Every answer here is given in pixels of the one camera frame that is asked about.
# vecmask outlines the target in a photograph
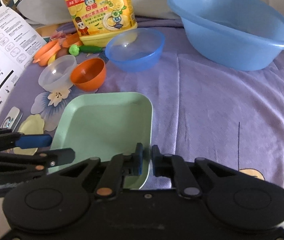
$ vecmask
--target yellow detergent bottle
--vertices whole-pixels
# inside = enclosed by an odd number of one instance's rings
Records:
[[[138,27],[131,0],[65,0],[84,45],[105,47],[119,33]]]

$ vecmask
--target instruction sheet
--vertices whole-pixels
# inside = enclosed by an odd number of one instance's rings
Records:
[[[18,13],[0,6],[0,112],[22,72],[45,43]]]

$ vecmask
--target tray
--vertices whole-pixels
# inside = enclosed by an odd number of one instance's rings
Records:
[[[153,108],[150,100],[135,92],[81,95],[65,108],[51,149],[70,147],[75,151],[72,164],[98,156],[109,161],[120,153],[133,153],[136,143],[145,149],[141,176],[127,177],[125,188],[141,188],[149,174]],[[55,172],[68,165],[53,167]]]

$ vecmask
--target bottle label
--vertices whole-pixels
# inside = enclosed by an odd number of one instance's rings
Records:
[[[79,36],[131,28],[136,24],[131,0],[67,0]]]

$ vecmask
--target orange toy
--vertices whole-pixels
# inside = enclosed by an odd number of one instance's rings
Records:
[[[69,48],[73,44],[78,45],[78,46],[83,45],[82,41],[80,40],[78,33],[74,33],[71,36],[67,37],[65,39],[65,41],[63,41],[63,43],[62,43],[62,47],[63,48]]]
[[[79,89],[89,92],[102,86],[105,77],[105,62],[100,58],[91,58],[79,64],[72,71],[70,79]]]
[[[33,63],[46,66],[49,59],[61,49],[59,40],[50,41],[45,44],[35,55]]]

